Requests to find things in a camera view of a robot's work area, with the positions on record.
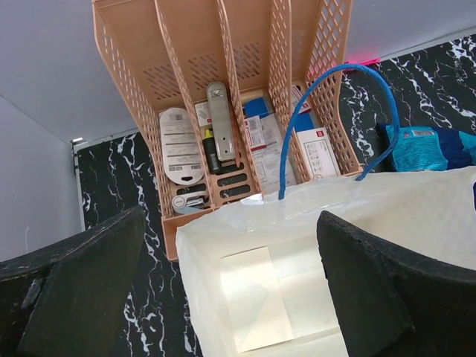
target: gray wall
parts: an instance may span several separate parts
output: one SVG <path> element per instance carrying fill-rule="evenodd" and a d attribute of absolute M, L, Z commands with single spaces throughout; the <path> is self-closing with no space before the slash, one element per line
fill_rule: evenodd
<path fill-rule="evenodd" d="M 0 262 L 78 232 L 70 146 L 0 97 Z"/>
<path fill-rule="evenodd" d="M 1 2 L 0 94 L 64 142 L 134 127 L 92 25 L 89 0 Z M 475 0 L 354 0 L 347 56 L 383 57 L 475 25 Z"/>

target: white box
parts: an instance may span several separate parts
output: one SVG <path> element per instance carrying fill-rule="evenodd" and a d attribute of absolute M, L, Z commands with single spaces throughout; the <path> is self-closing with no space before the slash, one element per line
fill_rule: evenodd
<path fill-rule="evenodd" d="M 341 174 L 326 128 L 298 132 L 297 139 L 303 150 L 307 172 L 313 180 Z"/>
<path fill-rule="evenodd" d="M 260 116 L 255 115 L 245 119 L 246 141 L 251 151 L 264 149 L 266 147 L 265 135 L 261 126 Z"/>
<path fill-rule="evenodd" d="M 299 100 L 303 97 L 302 93 L 300 90 L 297 88 L 297 86 L 293 85 L 291 87 L 291 104 L 292 104 L 292 111 L 295 110 L 296 105 L 299 103 Z M 299 114 L 302 113 L 307 113 L 311 111 L 311 105 L 307 100 L 304 101 L 303 106 L 301 106 Z"/>
<path fill-rule="evenodd" d="M 196 116 L 199 119 L 199 126 L 203 129 L 211 128 L 211 116 L 208 108 L 208 102 L 199 103 L 195 105 Z"/>

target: blue rope handle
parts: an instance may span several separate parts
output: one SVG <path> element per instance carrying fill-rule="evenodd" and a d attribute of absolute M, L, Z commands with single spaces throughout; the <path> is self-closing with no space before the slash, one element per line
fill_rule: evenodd
<path fill-rule="evenodd" d="M 289 120 L 288 129 L 286 130 L 286 134 L 284 135 L 283 148 L 281 150 L 280 191 L 278 196 L 279 199 L 284 198 L 284 192 L 286 191 L 286 158 L 288 156 L 289 142 L 291 141 L 292 130 L 294 129 L 296 125 L 296 120 L 298 119 L 297 116 L 299 114 L 301 106 L 303 106 L 304 101 L 308 98 L 308 96 L 312 93 L 312 91 L 314 91 L 315 87 L 317 87 L 326 77 L 328 77 L 329 75 L 335 72 L 346 70 L 346 69 L 362 71 L 367 74 L 370 74 L 371 76 L 377 79 L 377 82 L 379 82 L 380 86 L 384 90 L 385 96 L 387 97 L 388 103 L 390 104 L 390 111 L 392 113 L 392 124 L 393 124 L 393 139 L 392 139 L 392 142 L 390 143 L 390 146 L 377 159 L 375 159 L 367 167 L 365 167 L 364 171 L 359 176 L 357 176 L 356 181 L 363 180 L 365 176 L 371 170 L 373 170 L 375 166 L 377 166 L 382 161 L 384 161 L 384 159 L 393 151 L 396 144 L 398 143 L 399 131 L 400 131 L 399 112 L 398 112 L 398 109 L 396 108 L 395 98 L 393 97 L 392 90 L 388 86 L 387 82 L 385 82 L 385 80 L 382 78 L 382 76 L 377 71 L 373 70 L 372 68 L 368 68 L 364 65 L 352 64 L 352 63 L 338 65 L 334 68 L 331 68 L 330 70 L 324 72 L 307 89 L 306 93 L 304 93 L 303 97 L 299 100 L 299 103 L 297 103 L 296 108 L 294 112 L 292 113 L 291 119 Z"/>

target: blue packet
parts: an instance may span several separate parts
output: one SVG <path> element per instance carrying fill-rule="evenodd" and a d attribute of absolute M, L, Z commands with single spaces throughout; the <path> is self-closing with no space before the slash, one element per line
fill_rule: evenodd
<path fill-rule="evenodd" d="M 376 128 L 388 146 L 393 127 L 378 123 Z M 397 172 L 445 171 L 476 165 L 476 136 L 455 129 L 406 126 L 400 129 L 399 142 L 389 159 Z"/>

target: desk organizer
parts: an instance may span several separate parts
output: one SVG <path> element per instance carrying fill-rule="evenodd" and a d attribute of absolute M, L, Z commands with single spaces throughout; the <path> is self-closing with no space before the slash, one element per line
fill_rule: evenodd
<path fill-rule="evenodd" d="M 244 144 L 242 102 L 268 95 L 284 133 L 292 113 L 292 84 L 307 89 L 319 74 L 344 61 L 351 7 L 352 0 L 93 1 L 97 48 L 153 159 L 170 260 L 177 259 L 177 227 L 261 191 Z M 194 107 L 207 100 L 213 81 L 228 87 L 242 162 L 221 175 L 208 170 Z M 339 117 L 340 86 L 340 73 L 328 77 L 310 103 L 347 175 L 361 168 Z M 194 187 L 177 185 L 164 172 L 158 113 L 173 106 L 186 108 L 199 142 L 205 175 Z M 289 156 L 297 182 L 309 181 L 295 134 Z M 178 215 L 172 198 L 189 190 L 206 190 L 207 207 Z"/>

